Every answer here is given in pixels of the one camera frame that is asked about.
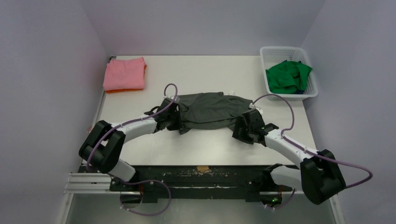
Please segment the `grey t-shirt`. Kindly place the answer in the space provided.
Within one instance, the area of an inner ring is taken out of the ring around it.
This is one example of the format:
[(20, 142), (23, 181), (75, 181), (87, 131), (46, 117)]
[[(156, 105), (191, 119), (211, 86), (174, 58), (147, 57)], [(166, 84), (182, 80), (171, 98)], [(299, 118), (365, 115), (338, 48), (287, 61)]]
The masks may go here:
[(181, 128), (180, 134), (191, 129), (233, 130), (237, 117), (249, 109), (253, 101), (223, 92), (207, 92), (178, 96)]

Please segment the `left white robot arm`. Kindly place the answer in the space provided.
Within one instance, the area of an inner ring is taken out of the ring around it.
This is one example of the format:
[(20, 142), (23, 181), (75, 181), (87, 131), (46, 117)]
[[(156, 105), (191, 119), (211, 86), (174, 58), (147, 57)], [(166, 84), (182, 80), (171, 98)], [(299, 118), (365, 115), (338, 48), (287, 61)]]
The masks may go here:
[(139, 186), (136, 170), (120, 158), (123, 145), (138, 137), (168, 129), (180, 129), (179, 104), (165, 98), (160, 106), (152, 108), (137, 119), (108, 123), (98, 121), (79, 149), (78, 155), (103, 174), (121, 179), (121, 185), (128, 191)]

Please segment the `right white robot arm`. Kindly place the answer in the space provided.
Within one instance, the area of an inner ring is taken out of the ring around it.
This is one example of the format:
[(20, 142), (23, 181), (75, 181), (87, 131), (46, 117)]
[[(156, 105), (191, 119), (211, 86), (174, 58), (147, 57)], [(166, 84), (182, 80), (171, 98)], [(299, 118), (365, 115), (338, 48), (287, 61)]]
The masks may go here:
[(296, 165), (296, 169), (279, 163), (266, 168), (262, 177), (266, 189), (273, 190), (279, 185), (291, 187), (319, 205), (347, 188), (332, 152), (326, 149), (316, 152), (301, 146), (284, 135), (278, 126), (266, 124), (257, 109), (249, 109), (236, 118), (232, 137), (273, 149)]

